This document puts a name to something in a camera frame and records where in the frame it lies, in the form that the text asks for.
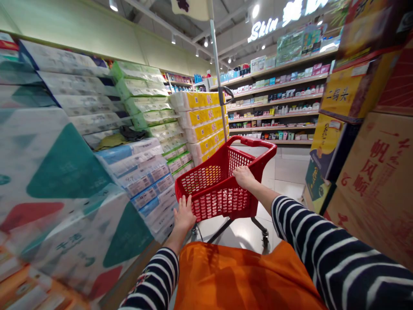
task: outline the striped sleeve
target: striped sleeve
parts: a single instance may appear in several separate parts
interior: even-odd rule
[[[179,278],[176,254],[161,248],[151,258],[119,309],[168,309]]]
[[[405,267],[288,197],[275,198],[271,211],[329,309],[413,309]]]

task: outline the neon sign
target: neon sign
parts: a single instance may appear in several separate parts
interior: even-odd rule
[[[305,9],[305,15],[313,13],[319,6],[324,7],[328,0],[307,0],[307,7]],[[285,27],[291,21],[297,21],[301,17],[302,12],[302,0],[294,0],[288,2],[284,8],[283,24]],[[255,41],[256,39],[263,37],[270,32],[273,32],[277,28],[278,18],[268,20],[267,24],[264,22],[256,22],[251,29],[251,36],[248,38],[248,43]]]

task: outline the hand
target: hand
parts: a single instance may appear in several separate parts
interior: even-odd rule
[[[188,201],[186,201],[186,197],[183,195],[182,198],[179,199],[178,210],[173,209],[175,228],[185,232],[185,234],[194,226],[197,220],[197,217],[192,214],[191,204],[192,196],[189,195]]]
[[[238,185],[243,189],[250,190],[252,186],[259,184],[247,166],[236,167],[233,173]]]

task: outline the orange fabric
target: orange fabric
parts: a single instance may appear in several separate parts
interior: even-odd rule
[[[179,258],[176,310],[326,309],[293,248],[269,255],[193,242]]]

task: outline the shopping cart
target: shopping cart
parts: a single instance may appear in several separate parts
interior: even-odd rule
[[[264,146],[268,150],[256,158],[231,146],[235,140],[250,146]],[[229,220],[208,241],[215,239],[237,218],[250,217],[262,231],[264,247],[268,246],[268,230],[255,218],[258,200],[241,188],[233,171],[238,166],[248,166],[254,177],[261,182],[262,172],[268,161],[277,153],[277,146],[260,139],[232,136],[204,163],[180,176],[175,182],[176,198],[192,195],[192,212],[197,223],[222,215]]]

